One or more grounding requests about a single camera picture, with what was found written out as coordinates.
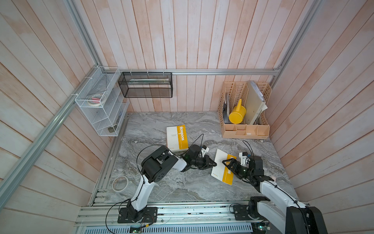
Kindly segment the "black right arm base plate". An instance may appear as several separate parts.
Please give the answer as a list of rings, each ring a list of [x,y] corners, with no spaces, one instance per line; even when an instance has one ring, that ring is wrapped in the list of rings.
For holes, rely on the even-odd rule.
[[[243,220],[263,220],[264,218],[257,212],[257,208],[249,205],[233,204],[232,213],[236,221]]]

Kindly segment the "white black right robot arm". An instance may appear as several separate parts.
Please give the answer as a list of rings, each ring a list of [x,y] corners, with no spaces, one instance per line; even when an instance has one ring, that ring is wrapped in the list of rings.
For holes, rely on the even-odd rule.
[[[222,163],[236,177],[262,194],[251,197],[246,206],[233,205],[236,220],[268,221],[282,234],[327,233],[321,211],[298,201],[265,175],[261,157],[251,158],[247,167],[236,159],[223,160]]]

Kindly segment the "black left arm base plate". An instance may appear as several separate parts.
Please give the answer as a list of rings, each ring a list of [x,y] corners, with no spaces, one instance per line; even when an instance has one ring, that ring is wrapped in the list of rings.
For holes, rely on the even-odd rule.
[[[121,208],[117,222],[122,223],[155,223],[157,221],[157,207],[145,207],[141,211],[137,211],[134,208]]]

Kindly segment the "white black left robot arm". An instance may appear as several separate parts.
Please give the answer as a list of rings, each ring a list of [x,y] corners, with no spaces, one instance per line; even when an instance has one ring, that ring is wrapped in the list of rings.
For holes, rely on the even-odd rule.
[[[140,216],[148,204],[155,184],[163,179],[170,170],[176,169],[186,172],[190,169],[206,170],[217,166],[217,163],[206,154],[207,151],[207,147],[193,144],[186,152],[177,155],[168,147],[159,145],[159,148],[141,163],[139,172],[142,179],[135,195],[127,204],[131,217],[137,219]]]

